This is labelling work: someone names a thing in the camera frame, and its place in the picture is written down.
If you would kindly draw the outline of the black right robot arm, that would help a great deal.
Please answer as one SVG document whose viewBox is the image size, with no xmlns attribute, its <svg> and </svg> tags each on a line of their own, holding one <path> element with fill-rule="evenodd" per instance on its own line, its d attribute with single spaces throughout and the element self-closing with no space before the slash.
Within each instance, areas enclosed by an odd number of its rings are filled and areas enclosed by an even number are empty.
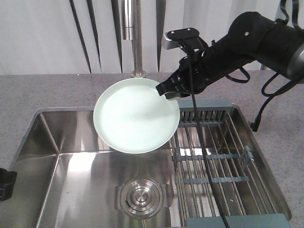
<svg viewBox="0 0 304 228">
<path fill-rule="evenodd" d="M 239 15 L 227 35 L 208 45 L 195 28 L 167 32 L 166 49 L 180 48 L 186 56 L 178 69 L 156 87 L 167 99 L 199 94 L 246 64 L 257 61 L 285 78 L 304 80 L 304 34 L 258 12 Z"/>
</svg>

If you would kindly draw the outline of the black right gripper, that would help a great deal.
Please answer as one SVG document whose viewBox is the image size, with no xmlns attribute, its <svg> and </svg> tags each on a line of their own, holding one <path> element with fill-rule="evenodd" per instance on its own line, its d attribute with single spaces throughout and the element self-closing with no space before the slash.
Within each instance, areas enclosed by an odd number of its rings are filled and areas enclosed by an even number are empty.
<svg viewBox="0 0 304 228">
<path fill-rule="evenodd" d="M 214 83 L 203 60 L 209 46 L 203 45 L 195 51 L 190 45 L 179 43 L 179 48 L 187 57 L 180 60 L 179 68 L 171 77 L 156 86 L 159 96 L 164 95 L 167 100 L 185 98 L 192 92 L 199 94 Z"/>
</svg>

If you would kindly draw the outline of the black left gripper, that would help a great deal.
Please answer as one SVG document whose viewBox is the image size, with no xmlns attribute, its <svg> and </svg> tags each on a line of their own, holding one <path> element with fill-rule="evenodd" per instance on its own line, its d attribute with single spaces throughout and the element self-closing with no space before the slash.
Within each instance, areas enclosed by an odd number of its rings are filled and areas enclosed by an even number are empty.
<svg viewBox="0 0 304 228">
<path fill-rule="evenodd" d="M 5 201 L 12 197 L 14 184 L 17 178 L 15 171 L 0 169 L 0 200 Z"/>
</svg>

